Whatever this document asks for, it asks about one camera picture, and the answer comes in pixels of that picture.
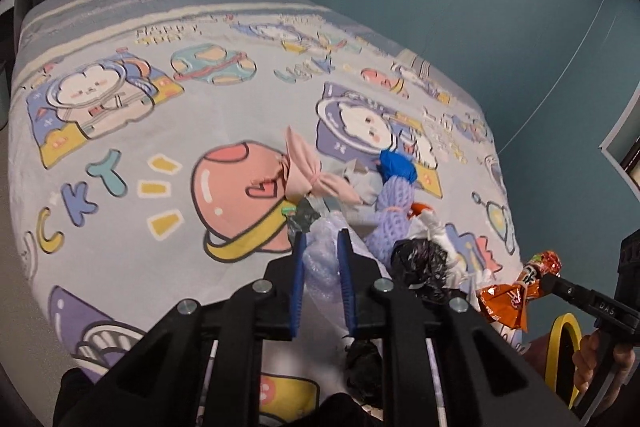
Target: red wrapper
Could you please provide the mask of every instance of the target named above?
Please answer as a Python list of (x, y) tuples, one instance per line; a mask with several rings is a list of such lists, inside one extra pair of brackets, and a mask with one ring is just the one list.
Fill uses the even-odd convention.
[(513, 284), (493, 284), (478, 290), (480, 310), (490, 321), (516, 330), (527, 331), (527, 307), (530, 300), (543, 296), (540, 279), (547, 273), (559, 275), (562, 263), (551, 250), (535, 254)]

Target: orange object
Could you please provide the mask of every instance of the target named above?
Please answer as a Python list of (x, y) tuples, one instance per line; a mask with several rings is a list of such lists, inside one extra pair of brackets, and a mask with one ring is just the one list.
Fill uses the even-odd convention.
[(420, 216), (423, 210), (433, 210), (428, 204), (414, 203), (411, 205), (411, 212), (409, 217)]
[(526, 303), (542, 297), (540, 279), (547, 273), (559, 275), (562, 263), (555, 252), (534, 255), (513, 284), (493, 284), (478, 290), (481, 312), (490, 321), (527, 331)]

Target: bed sheet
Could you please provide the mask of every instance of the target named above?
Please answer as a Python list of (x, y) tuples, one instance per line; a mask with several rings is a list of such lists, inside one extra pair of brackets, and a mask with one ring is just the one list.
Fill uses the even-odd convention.
[[(327, 8), (49, 0), (25, 20), (15, 71), (15, 238), (36, 301), (94, 380), (181, 299), (226, 299), (290, 252), (282, 184), (255, 183), (289, 125), (326, 171), (409, 156), (416, 200), (446, 223), (469, 284), (522, 268), (481, 109)], [(300, 336), (265, 345), (262, 413), (291, 421), (343, 391), (343, 333), (305, 296)]]

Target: screw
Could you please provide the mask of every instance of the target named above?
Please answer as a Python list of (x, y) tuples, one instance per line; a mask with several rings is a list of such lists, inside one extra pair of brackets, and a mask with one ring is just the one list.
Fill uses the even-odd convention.
[(185, 299), (184, 301), (178, 302), (176, 307), (180, 315), (191, 315), (198, 309), (198, 303), (193, 299)]
[(381, 277), (374, 281), (373, 288), (378, 290), (380, 293), (388, 293), (394, 288), (394, 282), (391, 279)]
[(456, 313), (464, 313), (469, 309), (469, 303), (466, 302), (462, 297), (453, 297), (449, 301), (449, 308), (451, 308)]
[(256, 293), (269, 293), (271, 291), (271, 288), (273, 288), (273, 283), (271, 283), (271, 281), (268, 281), (267, 279), (258, 279), (253, 283), (251, 288), (253, 288), (254, 292)]

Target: wall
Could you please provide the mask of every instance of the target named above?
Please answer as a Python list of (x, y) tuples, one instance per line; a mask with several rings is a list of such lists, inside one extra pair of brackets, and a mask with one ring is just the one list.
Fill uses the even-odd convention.
[[(498, 150), (508, 144), (523, 257), (554, 248), (567, 277), (612, 291), (640, 206), (598, 145), (638, 84), (638, 0), (313, 1), (418, 52), (475, 97)], [(532, 333), (562, 309), (555, 298), (532, 306)]]

